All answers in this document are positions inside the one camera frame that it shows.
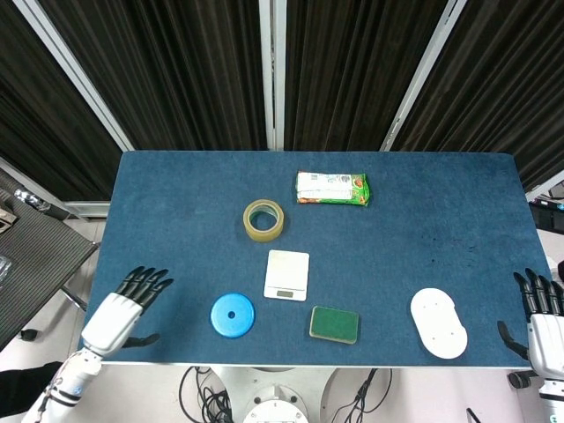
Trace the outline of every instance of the blue round container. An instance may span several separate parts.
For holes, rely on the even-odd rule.
[[[238,338],[253,327],[255,308],[242,293],[226,293],[213,303],[210,319],[218,334],[226,338]]]

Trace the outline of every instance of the gray floor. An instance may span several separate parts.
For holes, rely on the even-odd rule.
[[[104,222],[69,223],[85,237],[101,240]],[[564,236],[539,231],[547,256],[554,263],[564,260]],[[87,300],[95,271],[97,253],[69,282],[69,287]],[[0,352],[0,370],[41,366],[64,360],[78,344],[84,314],[58,293],[30,322],[42,330],[34,343],[14,339]],[[70,421],[86,422],[183,422],[188,421],[178,405],[178,387],[185,366],[112,365],[100,377],[73,411]],[[483,423],[541,423],[542,410],[535,389],[515,391],[505,370],[464,368],[405,368],[394,371],[394,383],[382,407],[365,417],[376,422],[467,422],[465,409],[471,407]],[[328,385],[322,409],[329,422],[336,409],[350,403],[366,378],[367,370],[338,370]],[[386,388],[388,371],[380,371],[367,397],[367,407],[377,404]],[[190,412],[199,413],[193,379],[182,392]],[[336,422],[343,421],[341,412]],[[1,423],[21,421],[22,416],[0,419]]]

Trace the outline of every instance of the blue tablecloth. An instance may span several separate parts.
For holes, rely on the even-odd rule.
[[[298,170],[366,173],[370,205],[297,204]],[[258,198],[286,214],[269,243],[250,240],[241,221]],[[270,249],[309,253],[305,302],[263,297]],[[88,317],[140,264],[168,268],[175,282],[133,333],[158,332],[160,341],[121,350],[118,361],[525,366],[503,346],[496,322],[526,343],[512,273],[548,274],[515,163],[493,153],[127,152]],[[468,331],[455,360],[435,358],[419,339],[410,301],[424,287],[448,293]],[[256,308],[254,327],[238,339],[210,324],[213,302],[229,292]],[[358,312],[357,344],[311,338],[315,305]]]

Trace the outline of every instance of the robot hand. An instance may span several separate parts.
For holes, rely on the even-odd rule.
[[[159,339],[152,334],[148,338],[128,338],[137,319],[151,306],[160,293],[173,283],[162,280],[168,270],[137,267],[100,304],[90,322],[82,331],[86,348],[101,357],[107,357],[122,347],[149,345]]]
[[[114,293],[100,304],[82,331],[85,348],[73,353],[23,419],[23,423],[58,423],[82,397],[85,389],[101,370],[101,361],[122,347],[149,345],[159,339],[128,338],[138,318],[160,293],[173,283],[161,279],[167,270],[137,267]]]
[[[535,373],[545,379],[539,393],[545,400],[548,421],[564,422],[564,289],[531,269],[525,273],[527,278],[519,273],[513,276],[523,298],[529,348],[511,337],[504,322],[497,322],[498,331],[506,347],[528,360]]]

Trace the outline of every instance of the green sponge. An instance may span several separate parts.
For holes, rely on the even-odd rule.
[[[311,312],[309,336],[355,344],[359,332],[359,314],[315,306]]]

